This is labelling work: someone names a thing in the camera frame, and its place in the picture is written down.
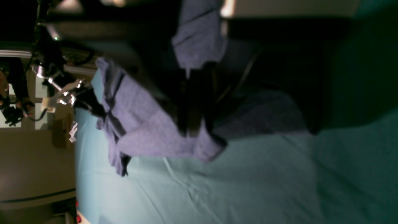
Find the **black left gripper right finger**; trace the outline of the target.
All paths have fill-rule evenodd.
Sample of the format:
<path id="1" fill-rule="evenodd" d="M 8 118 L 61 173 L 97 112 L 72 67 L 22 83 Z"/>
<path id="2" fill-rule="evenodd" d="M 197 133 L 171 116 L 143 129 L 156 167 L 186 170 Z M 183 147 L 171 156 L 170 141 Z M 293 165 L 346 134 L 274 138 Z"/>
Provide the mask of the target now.
<path id="1" fill-rule="evenodd" d="M 324 122 L 327 45 L 350 19 L 231 19 L 215 68 L 212 132 L 222 137 L 317 134 Z"/>

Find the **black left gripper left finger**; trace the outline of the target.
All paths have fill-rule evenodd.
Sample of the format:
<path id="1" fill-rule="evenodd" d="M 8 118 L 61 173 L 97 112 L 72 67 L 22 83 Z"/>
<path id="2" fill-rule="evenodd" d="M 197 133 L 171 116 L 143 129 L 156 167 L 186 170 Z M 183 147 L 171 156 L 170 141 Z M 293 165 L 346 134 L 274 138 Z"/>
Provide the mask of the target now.
<path id="1" fill-rule="evenodd" d="M 163 108 L 181 136 L 197 136 L 201 115 L 188 102 L 188 80 L 178 65 L 172 37 L 176 21 L 167 19 L 49 19 L 53 39 L 103 53 L 110 78 L 135 82 Z"/>

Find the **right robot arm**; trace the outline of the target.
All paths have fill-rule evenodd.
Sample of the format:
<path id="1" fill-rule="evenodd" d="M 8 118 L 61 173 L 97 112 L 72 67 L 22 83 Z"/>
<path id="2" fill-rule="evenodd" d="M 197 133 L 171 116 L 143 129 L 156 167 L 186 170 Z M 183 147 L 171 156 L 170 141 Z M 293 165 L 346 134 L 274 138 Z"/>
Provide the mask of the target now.
<path id="1" fill-rule="evenodd" d="M 1 114 L 5 124 L 16 126 L 23 118 L 34 122 L 53 112 L 58 103 L 82 108 L 96 117 L 105 116 L 98 103 L 93 87 L 81 78 L 76 78 L 64 69 L 64 59 L 58 37 L 52 37 L 47 27 L 48 14 L 53 0 L 2 0 L 1 1 L 1 47 L 21 42 L 32 42 L 27 65 L 20 56 L 12 56 L 1 49 Z M 27 72 L 33 69 L 38 78 L 57 93 L 47 103 L 36 119 L 30 113 L 35 104 L 29 98 Z"/>

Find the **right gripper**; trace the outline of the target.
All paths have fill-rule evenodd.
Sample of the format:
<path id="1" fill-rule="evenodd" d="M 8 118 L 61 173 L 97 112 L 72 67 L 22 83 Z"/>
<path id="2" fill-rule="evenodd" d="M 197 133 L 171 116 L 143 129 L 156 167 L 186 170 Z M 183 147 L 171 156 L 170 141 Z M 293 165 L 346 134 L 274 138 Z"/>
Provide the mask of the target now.
<path id="1" fill-rule="evenodd" d="M 58 104 L 74 104 L 75 108 L 88 111 L 92 116 L 103 118 L 106 115 L 104 107 L 98 102 L 93 90 L 85 90 L 85 79 L 77 79 L 75 82 L 67 84 L 64 88 L 56 92 L 52 97 L 45 97 L 41 102 L 41 111 L 55 113 Z"/>

